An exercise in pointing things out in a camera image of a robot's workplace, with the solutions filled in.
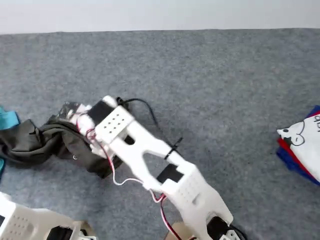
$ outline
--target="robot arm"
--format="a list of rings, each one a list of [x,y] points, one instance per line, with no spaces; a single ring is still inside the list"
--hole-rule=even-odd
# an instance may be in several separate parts
[[[90,226],[47,209],[31,209],[0,192],[1,240],[98,240]]]
[[[214,229],[212,224],[215,224],[215,221],[212,219],[219,217],[229,226],[233,216],[219,193],[205,181],[194,164],[172,151],[172,147],[167,143],[155,138],[110,96],[104,97],[93,106],[87,115],[86,124],[94,126],[95,139],[104,148],[99,150],[99,155],[106,157],[106,152],[116,154],[142,181],[146,190],[164,193],[198,239],[218,240],[215,239],[216,232],[208,231]],[[130,136],[134,144],[127,144],[123,135]],[[144,161],[146,153],[166,157],[168,166],[158,177],[149,172]],[[224,232],[219,238],[227,240],[227,234],[232,234],[232,240],[239,239],[234,231]]]

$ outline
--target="blue fabric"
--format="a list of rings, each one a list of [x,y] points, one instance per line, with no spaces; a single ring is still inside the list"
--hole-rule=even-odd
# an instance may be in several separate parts
[[[316,105],[306,117],[308,118],[319,111],[320,111],[320,105]],[[289,170],[299,173],[301,176],[305,177],[306,179],[309,179],[314,184],[317,184],[320,186],[320,182],[318,182],[316,179],[314,179],[308,173],[302,170],[300,166],[294,162],[293,158],[283,147],[279,147],[278,150],[276,151],[276,154],[285,163],[286,167]]]
[[[6,112],[3,107],[0,106],[0,130],[9,129],[19,124],[18,116],[14,111]],[[0,158],[0,179],[4,172],[5,160]]]

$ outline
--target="white t-shirt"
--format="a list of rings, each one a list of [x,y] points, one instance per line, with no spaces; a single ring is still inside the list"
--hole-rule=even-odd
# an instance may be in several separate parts
[[[277,132],[304,167],[320,182],[320,114]]]

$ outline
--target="teal cloth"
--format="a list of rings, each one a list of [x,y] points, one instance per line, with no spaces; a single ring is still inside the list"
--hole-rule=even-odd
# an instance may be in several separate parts
[[[3,107],[0,106],[0,130],[9,129],[19,124],[18,116],[14,111],[6,112]],[[5,160],[0,158],[0,179],[4,171]]]

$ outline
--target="red fabric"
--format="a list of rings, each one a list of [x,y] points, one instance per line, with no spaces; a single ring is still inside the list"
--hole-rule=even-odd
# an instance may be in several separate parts
[[[315,115],[319,115],[320,111],[317,111],[316,113],[312,114],[309,116],[309,118],[315,116]],[[299,159],[296,157],[295,153],[291,150],[290,146],[288,146],[288,144],[280,137],[277,141],[280,145],[280,147],[282,147],[284,150],[286,150],[288,152],[288,154],[292,157],[292,160],[298,164],[300,166],[300,168],[305,171],[310,177],[314,178],[314,176],[312,176],[312,174],[305,168],[305,166],[299,161]]]

